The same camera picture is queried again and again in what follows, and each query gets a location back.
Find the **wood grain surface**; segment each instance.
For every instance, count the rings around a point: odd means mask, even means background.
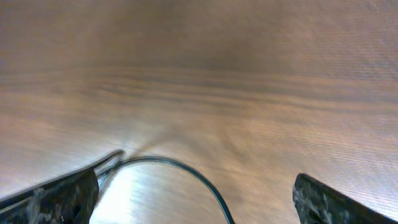
[[[121,148],[236,223],[299,223],[299,172],[398,220],[397,1],[0,4],[0,196]],[[224,218],[142,164],[91,222]]]

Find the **table surface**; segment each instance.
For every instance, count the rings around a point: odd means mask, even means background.
[[[398,220],[398,2],[21,0],[0,21],[0,196],[121,148],[197,168],[236,223],[299,223],[300,172]],[[224,220],[140,164],[91,222]]]

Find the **black cable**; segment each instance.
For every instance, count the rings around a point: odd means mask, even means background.
[[[108,155],[104,156],[102,159],[97,160],[96,162],[92,163],[91,165],[89,165],[90,168],[98,168],[99,166],[102,166],[103,164],[105,164],[106,162],[110,161],[113,158],[118,158],[118,162],[122,160],[124,156],[124,151],[121,149],[115,150],[111,153],[109,153]]]
[[[158,163],[162,163],[162,164],[168,164],[171,166],[175,166],[175,167],[181,168],[181,169],[189,172],[190,174],[192,174],[194,177],[199,179],[202,183],[204,183],[209,188],[210,192],[213,193],[213,195],[217,199],[217,201],[224,213],[227,223],[234,224],[234,220],[232,218],[231,212],[229,211],[229,208],[228,208],[224,198],[221,196],[221,194],[217,190],[217,188],[199,171],[197,171],[196,169],[194,169],[180,161],[176,161],[174,159],[169,159],[169,158],[160,157],[160,156],[133,157],[131,159],[128,159],[126,161],[122,161],[122,162],[116,164],[114,167],[111,167],[107,170],[102,171],[101,173],[99,173],[97,175],[97,178],[103,178],[104,175],[109,175],[112,171],[119,170],[120,168],[122,168],[124,166],[135,164],[138,162],[158,162]]]

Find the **black object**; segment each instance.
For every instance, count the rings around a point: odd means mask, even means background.
[[[0,222],[88,223],[97,196],[94,170],[84,170],[5,199],[1,202]]]
[[[307,174],[297,176],[293,201],[302,224],[397,224]]]

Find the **wooden table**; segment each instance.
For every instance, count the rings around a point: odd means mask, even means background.
[[[398,220],[398,3],[1,5],[0,195],[122,148],[196,167],[236,223],[299,223],[299,172]],[[142,164],[91,222],[224,220],[193,177]]]

